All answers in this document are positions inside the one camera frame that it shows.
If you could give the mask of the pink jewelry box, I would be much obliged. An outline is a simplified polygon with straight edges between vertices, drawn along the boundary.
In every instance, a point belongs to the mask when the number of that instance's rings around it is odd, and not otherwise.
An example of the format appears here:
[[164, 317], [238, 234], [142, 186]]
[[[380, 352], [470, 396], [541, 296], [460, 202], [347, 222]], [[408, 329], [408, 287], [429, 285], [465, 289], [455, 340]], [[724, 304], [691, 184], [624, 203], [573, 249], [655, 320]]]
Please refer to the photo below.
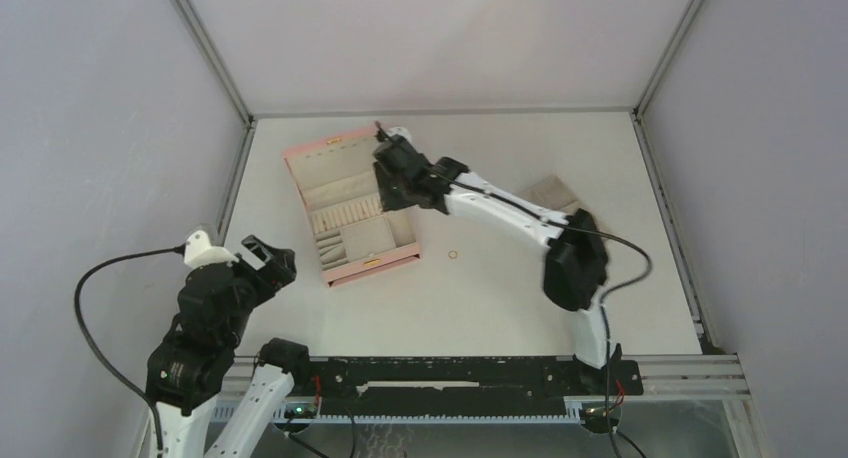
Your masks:
[[373, 169], [376, 125], [285, 150], [321, 275], [341, 286], [421, 259], [411, 212], [381, 201]]

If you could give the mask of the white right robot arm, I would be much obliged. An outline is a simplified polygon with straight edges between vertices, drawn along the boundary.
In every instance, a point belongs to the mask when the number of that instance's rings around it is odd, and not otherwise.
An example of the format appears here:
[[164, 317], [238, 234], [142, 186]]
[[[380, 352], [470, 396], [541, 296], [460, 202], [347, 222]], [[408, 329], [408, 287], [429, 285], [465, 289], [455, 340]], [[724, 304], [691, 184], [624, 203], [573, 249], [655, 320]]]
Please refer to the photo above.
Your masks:
[[605, 393], [618, 378], [600, 296], [609, 256], [593, 216], [537, 206], [507, 193], [452, 158], [430, 162], [401, 134], [379, 130], [373, 169], [383, 208], [435, 210], [489, 225], [531, 249], [541, 261], [541, 289], [568, 313], [579, 384]]

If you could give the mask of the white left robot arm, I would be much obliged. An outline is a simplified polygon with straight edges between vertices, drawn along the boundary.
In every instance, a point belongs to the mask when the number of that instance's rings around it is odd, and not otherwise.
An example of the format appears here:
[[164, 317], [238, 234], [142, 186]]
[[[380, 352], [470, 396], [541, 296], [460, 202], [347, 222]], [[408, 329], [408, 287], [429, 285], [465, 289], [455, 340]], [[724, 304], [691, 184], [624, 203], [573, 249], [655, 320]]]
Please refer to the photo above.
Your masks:
[[178, 312], [147, 362], [145, 396], [154, 405], [156, 457], [249, 457], [288, 395], [305, 392], [313, 372], [306, 346], [274, 338], [259, 351], [251, 381], [212, 445], [207, 431], [224, 378], [252, 312], [297, 277], [296, 254], [250, 235], [242, 246], [261, 262], [193, 232], [179, 249], [190, 272]]

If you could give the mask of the pink jewelry drawer tray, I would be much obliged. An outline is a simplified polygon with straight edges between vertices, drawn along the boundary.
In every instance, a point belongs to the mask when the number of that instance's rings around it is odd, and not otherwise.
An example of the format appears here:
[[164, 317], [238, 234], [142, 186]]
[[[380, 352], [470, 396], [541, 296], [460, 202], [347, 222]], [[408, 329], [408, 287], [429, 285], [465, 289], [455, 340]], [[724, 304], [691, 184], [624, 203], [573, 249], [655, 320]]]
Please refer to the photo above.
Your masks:
[[612, 234], [612, 230], [606, 223], [591, 211], [558, 175], [550, 174], [546, 176], [535, 184], [519, 191], [517, 196], [540, 207], [560, 211], [567, 215], [573, 215], [579, 209], [583, 209], [592, 215], [599, 232]]

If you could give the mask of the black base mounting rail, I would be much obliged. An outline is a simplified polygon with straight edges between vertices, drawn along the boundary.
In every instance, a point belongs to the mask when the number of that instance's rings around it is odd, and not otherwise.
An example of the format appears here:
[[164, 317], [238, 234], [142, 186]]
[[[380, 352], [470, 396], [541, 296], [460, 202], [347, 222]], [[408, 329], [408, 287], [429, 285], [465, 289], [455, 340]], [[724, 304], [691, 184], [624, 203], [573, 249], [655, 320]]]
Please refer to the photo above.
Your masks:
[[581, 397], [601, 405], [644, 393], [637, 362], [610, 372], [568, 357], [314, 358], [276, 416], [346, 419], [522, 419], [568, 417]]

